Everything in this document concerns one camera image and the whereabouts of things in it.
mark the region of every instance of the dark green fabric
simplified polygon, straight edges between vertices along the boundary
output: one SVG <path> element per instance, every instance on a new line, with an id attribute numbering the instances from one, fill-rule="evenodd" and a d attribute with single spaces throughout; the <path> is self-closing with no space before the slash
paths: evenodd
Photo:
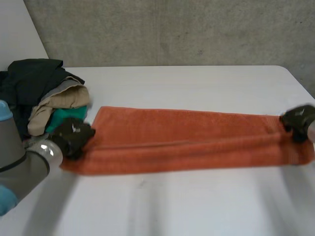
<path id="1" fill-rule="evenodd" d="M 87 112 L 87 106 L 72 109 L 56 109 L 52 114 L 52 119 L 48 127 L 47 133 L 52 133 L 59 125 L 63 123 L 64 118 L 78 118 L 83 120 Z"/>
<path id="2" fill-rule="evenodd" d="M 0 99 L 8 103 L 21 139 L 28 136 L 32 107 L 37 106 L 46 93 L 67 76 L 84 84 L 82 79 L 66 72 L 62 65 L 62 60 L 55 59 L 17 60 L 8 71 L 0 73 Z"/>

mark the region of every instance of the beige garment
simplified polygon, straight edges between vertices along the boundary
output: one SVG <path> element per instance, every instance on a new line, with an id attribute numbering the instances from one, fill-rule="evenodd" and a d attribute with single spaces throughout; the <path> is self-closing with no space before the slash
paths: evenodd
<path id="1" fill-rule="evenodd" d="M 28 132 L 33 136 L 42 135 L 54 109 L 70 109 L 86 106 L 90 103 L 88 89 L 83 85 L 74 85 L 55 93 L 33 107 L 29 118 Z"/>

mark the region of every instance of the towel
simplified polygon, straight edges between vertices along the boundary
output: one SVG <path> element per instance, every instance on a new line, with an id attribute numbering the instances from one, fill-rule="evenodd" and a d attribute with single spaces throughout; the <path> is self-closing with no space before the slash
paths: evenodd
<path id="1" fill-rule="evenodd" d="M 95 136 L 76 162 L 61 167 L 110 175 L 300 165 L 314 159 L 309 141 L 292 141 L 278 116 L 101 107 Z"/>

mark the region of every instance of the white table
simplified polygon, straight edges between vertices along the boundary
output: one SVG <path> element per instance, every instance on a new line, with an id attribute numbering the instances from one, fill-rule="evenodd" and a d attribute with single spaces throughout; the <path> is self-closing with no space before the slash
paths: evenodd
<path id="1" fill-rule="evenodd" d="M 102 105 L 279 115 L 314 99 L 279 66 L 68 68 Z M 313 236 L 315 165 L 81 177 L 60 172 L 1 235 Z"/>

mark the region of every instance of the teal garment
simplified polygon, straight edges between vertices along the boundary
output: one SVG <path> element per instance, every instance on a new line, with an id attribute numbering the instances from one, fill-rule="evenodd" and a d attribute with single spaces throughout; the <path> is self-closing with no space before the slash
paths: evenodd
<path id="1" fill-rule="evenodd" d="M 63 123 L 64 118 L 84 119 L 87 113 L 87 106 L 72 109 L 56 109 L 52 114 L 50 124 L 46 127 L 47 133 L 52 133 L 59 125 Z"/>

